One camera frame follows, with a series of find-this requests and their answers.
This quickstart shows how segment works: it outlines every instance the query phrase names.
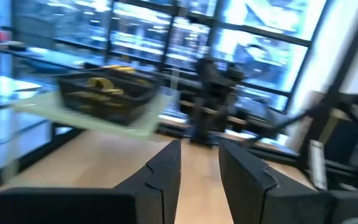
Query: building outside window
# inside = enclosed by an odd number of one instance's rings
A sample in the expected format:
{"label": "building outside window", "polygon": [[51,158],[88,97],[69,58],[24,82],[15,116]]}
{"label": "building outside window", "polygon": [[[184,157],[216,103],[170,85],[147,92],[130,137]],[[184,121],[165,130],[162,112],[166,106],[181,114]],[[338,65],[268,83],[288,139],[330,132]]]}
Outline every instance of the building outside window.
{"label": "building outside window", "polygon": [[[9,10],[3,8],[9,2],[0,0],[0,24],[8,24]],[[167,37],[170,11],[142,7],[137,2],[18,0],[13,11],[14,17],[31,16],[49,24],[57,50],[103,58],[109,40],[110,60],[125,55],[138,58],[132,65],[141,70],[157,69],[167,44],[164,62],[191,70],[200,48],[213,37],[211,56],[220,62],[236,62],[248,77],[243,97],[266,98],[271,106],[282,110],[288,104],[326,0],[180,0],[188,12],[216,22],[210,27],[176,17],[171,38]],[[173,1],[143,2],[169,6]]]}

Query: window frame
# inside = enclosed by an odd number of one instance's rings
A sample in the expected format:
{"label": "window frame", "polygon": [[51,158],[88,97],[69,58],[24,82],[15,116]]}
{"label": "window frame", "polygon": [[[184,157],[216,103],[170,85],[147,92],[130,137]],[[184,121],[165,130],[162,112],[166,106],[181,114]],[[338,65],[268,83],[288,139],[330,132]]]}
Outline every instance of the window frame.
{"label": "window frame", "polygon": [[[212,55],[212,46],[213,46],[213,42],[216,38],[216,31],[218,29],[228,29],[228,30],[239,30],[242,32],[247,32],[250,34],[254,34],[254,35],[259,35],[259,36],[263,36],[263,37],[268,37],[271,39],[275,39],[275,40],[281,40],[284,42],[288,42],[289,44],[295,44],[295,45],[300,45],[300,46],[304,46],[307,48],[306,53],[305,53],[305,57],[300,65],[300,68],[298,70],[298,73],[296,74],[296,78],[295,81],[293,83],[293,86],[291,87],[290,91],[283,91],[283,90],[277,90],[277,89],[273,89],[273,88],[268,88],[268,87],[264,87],[264,86],[260,86],[260,85],[255,85],[255,84],[251,84],[251,83],[246,83],[243,82],[243,86],[247,87],[247,88],[253,88],[255,90],[260,90],[260,91],[265,91],[267,93],[272,93],[272,94],[276,94],[279,96],[284,96],[287,98],[287,102],[285,103],[284,109],[281,110],[282,113],[287,113],[288,109],[292,103],[293,100],[293,96],[295,94],[296,89],[298,88],[299,82],[302,78],[302,75],[304,74],[304,70],[308,64],[309,58],[310,58],[310,53],[311,53],[311,49],[313,48],[313,44],[316,40],[316,36],[317,33],[319,32],[320,28],[321,28],[321,23],[322,21],[324,21],[324,18],[326,17],[327,11],[329,6],[332,4],[333,0],[326,0],[324,7],[321,11],[320,17],[318,18],[316,27],[314,28],[314,32],[313,35],[311,36],[310,40],[305,40],[305,39],[301,39],[298,37],[293,37],[290,35],[286,35],[286,34],[278,34],[278,33],[274,33],[268,30],[264,30],[264,29],[259,29],[257,27],[252,27],[252,26],[248,26],[248,25],[235,25],[235,24],[230,24],[227,22],[221,22],[219,20],[219,18],[221,18],[221,13],[223,10],[217,10],[217,9],[222,9],[222,5],[223,2],[225,0],[217,0],[216,1],[216,5],[215,5],[215,9],[214,9],[214,14],[213,16],[206,16],[206,15],[202,15],[202,14],[196,14],[193,12],[189,12],[188,15],[192,16],[192,17],[196,17],[199,21],[201,21],[200,24],[205,25],[207,27],[210,28],[209,30],[209,34],[208,34],[208,39],[206,42],[207,47],[209,47],[209,56]],[[117,2],[116,0],[109,0],[109,7],[110,7],[110,11],[109,13],[109,17],[111,17],[113,15],[113,10],[114,10],[114,3]],[[161,55],[160,61],[154,61],[151,59],[147,59],[147,58],[141,58],[141,57],[136,57],[133,55],[126,55],[126,57],[130,60],[136,60],[142,63],[147,63],[150,65],[154,65],[157,67],[157,69],[159,71],[165,70],[166,68],[170,68],[172,67],[169,64],[166,64],[167,62],[167,54],[168,54],[168,49],[169,49],[169,45],[170,45],[170,37],[172,35],[172,30],[173,30],[173,23],[174,20],[176,18],[176,16],[178,16],[178,8],[175,8],[172,5],[161,5],[161,4],[156,4],[156,3],[152,3],[152,2],[146,2],[146,1],[141,1],[141,0],[125,0],[126,4],[130,4],[133,6],[139,6],[139,7],[144,7],[147,9],[151,9],[151,10],[155,10],[158,12],[164,12],[167,13],[169,15],[171,15],[171,19],[170,19],[170,25],[168,28],[168,32],[167,32],[167,36],[164,42],[164,48],[163,48],[163,54]],[[12,36],[13,38],[16,36],[16,31],[15,31],[15,6],[16,4],[18,4],[18,1],[12,1],[11,3],[11,25],[10,27],[4,27],[5,30],[9,30],[12,32]],[[65,40],[62,38],[56,38],[55,42],[59,43],[59,44],[65,44],[65,45],[69,45],[72,47],[78,47],[81,49],[87,49],[87,50],[91,50],[91,51],[95,51],[95,52],[100,52],[101,50],[104,52],[103,57],[104,57],[104,61],[107,62],[109,60],[110,57],[120,57],[122,56],[121,54],[117,53],[117,52],[113,52],[111,50],[111,41],[110,41],[110,35],[111,35],[111,31],[112,31],[112,22],[109,23],[108,25],[109,27],[107,27],[106,29],[106,46],[105,48],[99,48],[99,47],[94,47],[94,46],[90,46],[90,45],[85,45],[79,42],[73,42],[73,41],[69,41],[69,40]],[[216,61],[218,62],[225,62],[223,60],[220,59],[216,59]]]}

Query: black window mullion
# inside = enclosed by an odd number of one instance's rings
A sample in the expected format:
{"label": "black window mullion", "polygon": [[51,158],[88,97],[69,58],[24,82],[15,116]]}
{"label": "black window mullion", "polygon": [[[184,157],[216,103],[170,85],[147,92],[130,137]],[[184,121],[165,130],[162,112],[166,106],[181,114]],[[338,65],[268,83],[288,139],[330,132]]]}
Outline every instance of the black window mullion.
{"label": "black window mullion", "polygon": [[93,52],[100,52],[100,51],[104,50],[104,48],[101,48],[101,47],[95,47],[95,46],[92,46],[92,45],[83,44],[83,43],[75,42],[75,41],[72,41],[72,40],[65,40],[65,39],[61,39],[61,38],[55,38],[53,41],[56,42],[56,43],[69,45],[69,46],[76,47],[76,48],[79,48],[79,49],[90,50],[90,51],[93,51]]}
{"label": "black window mullion", "polygon": [[144,7],[147,9],[159,11],[159,12],[164,12],[167,14],[171,13],[171,10],[172,10],[171,5],[162,5],[162,4],[156,4],[156,3],[146,2],[146,1],[141,1],[141,0],[126,0],[125,3],[133,5],[133,6],[139,6],[139,7]]}
{"label": "black window mullion", "polygon": [[198,13],[194,13],[194,12],[189,12],[188,13],[188,19],[190,20],[190,22],[194,22],[197,24],[201,24],[204,26],[208,26],[208,27],[212,27],[215,19],[211,16],[206,16],[206,15],[202,15],[202,14],[198,14]]}
{"label": "black window mullion", "polygon": [[214,17],[213,17],[213,23],[210,26],[208,39],[206,41],[208,49],[208,55],[212,56],[212,45],[215,40],[215,34],[218,31],[218,24],[219,24],[219,18],[221,17],[221,13],[223,8],[221,7],[223,5],[223,2],[225,0],[216,0],[215,10],[214,10]]}
{"label": "black window mullion", "polygon": [[310,40],[305,40],[305,39],[301,39],[301,38],[297,38],[297,37],[293,37],[293,36],[285,35],[285,34],[278,34],[275,32],[259,29],[256,27],[248,26],[248,25],[235,25],[235,24],[230,24],[227,22],[219,22],[219,27],[222,27],[223,29],[229,29],[229,30],[240,30],[240,31],[248,32],[250,34],[260,35],[260,36],[272,38],[275,40],[281,40],[281,41],[285,41],[285,42],[288,42],[291,44],[296,44],[296,45],[305,46],[305,47],[309,47],[311,45]]}
{"label": "black window mullion", "polygon": [[13,0],[11,1],[11,27],[12,27],[12,30],[11,30],[11,40],[16,40],[17,38],[17,32],[16,32],[16,25],[17,25],[17,21],[16,21],[16,13],[18,12],[17,9],[17,6],[18,5],[18,2]]}
{"label": "black window mullion", "polygon": [[170,45],[170,40],[172,37],[172,30],[173,30],[173,23],[175,22],[175,16],[171,15],[171,20],[170,20],[170,24],[169,24],[169,28],[168,28],[168,32],[167,32],[167,36],[165,37],[165,45],[164,45],[164,50],[163,53],[161,55],[161,62],[160,62],[160,66],[159,66],[159,70],[163,70],[165,67],[165,64],[167,62],[167,54],[168,54],[168,48]]}
{"label": "black window mullion", "polygon": [[109,60],[109,52],[111,49],[111,41],[110,41],[111,29],[112,29],[112,19],[111,18],[112,18],[112,15],[114,14],[114,3],[115,3],[115,0],[110,0],[110,11],[108,12],[109,25],[107,27],[106,46],[104,48],[104,54],[103,54],[104,65],[107,64],[107,62]]}

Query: black equipment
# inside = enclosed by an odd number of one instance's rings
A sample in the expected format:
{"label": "black equipment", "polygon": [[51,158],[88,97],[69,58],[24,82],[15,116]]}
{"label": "black equipment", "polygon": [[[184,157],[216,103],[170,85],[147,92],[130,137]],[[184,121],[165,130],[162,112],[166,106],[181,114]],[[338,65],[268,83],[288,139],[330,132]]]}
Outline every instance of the black equipment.
{"label": "black equipment", "polygon": [[[339,92],[354,59],[357,57],[357,54],[358,28],[354,32],[354,36],[352,37],[352,41],[349,44],[348,49],[343,54],[344,58],[338,67],[336,77],[326,91],[324,98],[317,105],[306,110],[304,113],[299,114],[273,128],[265,130],[262,134],[255,138],[242,141],[240,145],[244,148],[244,150],[248,150],[261,159],[295,166],[304,172],[305,175],[309,175],[312,170],[310,170],[310,166],[308,164],[309,158],[306,145],[309,144],[311,140],[319,140],[321,132],[324,131],[323,128],[327,124],[332,110],[335,107],[343,110],[347,113],[350,119],[358,125],[358,105],[356,103],[358,102],[358,96],[355,98],[354,96],[345,97],[347,100],[343,101],[345,98],[343,98],[342,94]],[[277,134],[279,130],[300,121],[305,117],[310,117],[312,122],[309,125],[305,138],[303,139],[303,147],[301,149],[300,156],[277,152],[271,149],[255,148],[254,144],[262,138],[269,138],[274,134]],[[341,185],[341,183],[351,185],[352,187],[358,189],[358,167],[344,166],[343,164],[338,164],[330,160],[325,160],[323,164],[325,165],[324,168],[326,170],[329,189],[341,189],[341,187],[337,187],[338,185]]]}
{"label": "black equipment", "polygon": [[228,140],[219,166],[234,224],[358,224],[358,192],[317,192]]}
{"label": "black equipment", "polygon": [[179,80],[178,84],[180,111],[189,115],[192,125],[191,141],[211,146],[216,143],[211,131],[224,132],[231,126],[239,133],[244,129],[260,133],[284,120],[285,115],[272,110],[265,100],[238,97],[242,90],[236,85],[246,77],[234,63],[220,72],[211,59],[201,58],[195,68],[197,75],[186,77],[193,82]]}
{"label": "black equipment", "polygon": [[113,189],[14,188],[0,192],[3,223],[174,223],[181,146],[172,141]]}
{"label": "black equipment", "polygon": [[[340,183],[358,188],[358,95],[340,94],[339,101],[333,108],[344,112],[349,120],[340,119],[332,113],[325,114],[313,123],[310,132],[320,133],[318,140],[324,143],[327,168],[335,167],[351,176],[348,178],[329,171],[329,188],[339,188],[337,184]],[[307,143],[311,140],[310,134],[302,139],[298,158],[298,166],[301,169],[308,169],[310,158]]]}
{"label": "black equipment", "polygon": [[181,91],[180,111],[190,114],[191,141],[212,145],[209,132],[224,132],[229,109],[237,101],[236,85],[244,79],[244,74],[234,64],[221,74],[208,58],[197,61],[196,71],[201,88]]}

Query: microscope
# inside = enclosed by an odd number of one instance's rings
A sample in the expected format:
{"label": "microscope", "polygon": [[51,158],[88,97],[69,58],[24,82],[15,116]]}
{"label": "microscope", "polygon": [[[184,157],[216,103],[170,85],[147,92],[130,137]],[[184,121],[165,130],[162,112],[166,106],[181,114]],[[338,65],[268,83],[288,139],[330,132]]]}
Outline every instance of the microscope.
{"label": "microscope", "polygon": [[201,86],[181,89],[180,111],[189,115],[190,141],[212,146],[213,132],[224,132],[228,122],[240,126],[246,123],[246,111],[235,106],[239,92],[236,85],[243,81],[244,74],[233,63],[220,72],[208,57],[199,59],[195,69]]}

